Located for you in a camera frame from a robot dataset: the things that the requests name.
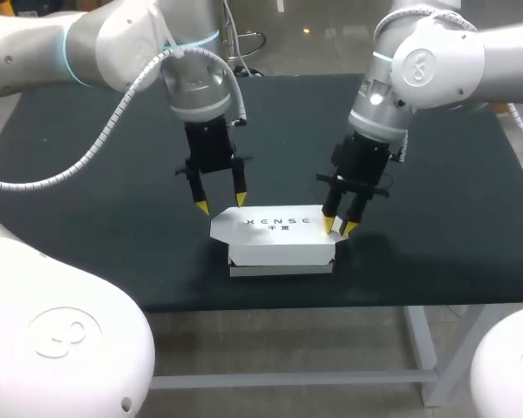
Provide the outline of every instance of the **cardboard box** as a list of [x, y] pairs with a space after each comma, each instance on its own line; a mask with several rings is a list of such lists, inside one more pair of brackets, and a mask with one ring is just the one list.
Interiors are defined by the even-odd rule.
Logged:
[[327, 234], [321, 206], [230, 207], [211, 237], [228, 244], [231, 276], [330, 273], [341, 223]]

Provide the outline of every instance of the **black table top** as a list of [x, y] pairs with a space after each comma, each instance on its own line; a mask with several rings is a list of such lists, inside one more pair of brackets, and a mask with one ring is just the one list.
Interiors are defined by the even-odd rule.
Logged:
[[[321, 204], [360, 78], [241, 81], [249, 124], [232, 136], [248, 163], [248, 205]], [[76, 86], [25, 93], [0, 136], [0, 179], [64, 170], [94, 141], [120, 95]], [[523, 171], [487, 110], [422, 111], [391, 197], [337, 246], [333, 275], [230, 278], [227, 248], [174, 168], [183, 125], [159, 85], [138, 95], [78, 176], [0, 192], [20, 239], [127, 291], [146, 311], [440, 305], [523, 301]], [[204, 178], [212, 212], [234, 204], [230, 173]]]

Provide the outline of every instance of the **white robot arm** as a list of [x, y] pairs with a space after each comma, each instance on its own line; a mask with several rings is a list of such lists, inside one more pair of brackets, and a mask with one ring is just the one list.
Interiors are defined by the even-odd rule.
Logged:
[[[343, 194], [353, 199], [342, 226], [352, 232], [384, 168], [406, 138], [416, 109], [461, 101], [523, 103], [523, 24], [476, 31], [457, 0], [397, 0], [376, 27], [370, 70], [350, 111], [353, 134], [338, 145], [323, 215], [333, 225]], [[510, 111], [523, 131], [515, 107]]]
[[167, 109], [184, 122], [190, 156], [178, 173], [186, 174], [194, 203], [209, 214], [200, 175], [231, 170], [241, 206], [247, 193], [244, 160], [236, 155], [225, 120], [231, 90], [239, 119], [230, 125], [245, 125], [246, 111], [234, 74], [219, 57], [215, 5], [215, 0], [114, 0], [89, 13], [0, 17], [0, 96], [54, 83], [101, 85], [126, 93], [76, 164], [44, 181], [0, 182], [0, 189], [33, 190], [74, 175], [106, 141], [134, 93], [160, 74]]

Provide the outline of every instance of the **gray floor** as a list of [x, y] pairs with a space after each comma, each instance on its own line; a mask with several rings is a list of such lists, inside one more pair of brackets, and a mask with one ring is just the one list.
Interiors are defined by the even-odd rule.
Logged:
[[[523, 21], [523, 0], [466, 1], [478, 27]], [[267, 75], [365, 71], [370, 34], [390, 0], [234, 0], [239, 30], [261, 30], [268, 44], [248, 63]], [[244, 44], [247, 50], [250, 45]], [[0, 99], [0, 130], [17, 97]], [[523, 165], [523, 138], [502, 119]], [[430, 307], [433, 337], [449, 339], [465, 307]], [[413, 367], [400, 308], [194, 313], [150, 318], [157, 374], [316, 371]], [[156, 391], [141, 416], [467, 418], [476, 416], [462, 381], [452, 404], [424, 409], [413, 385]]]

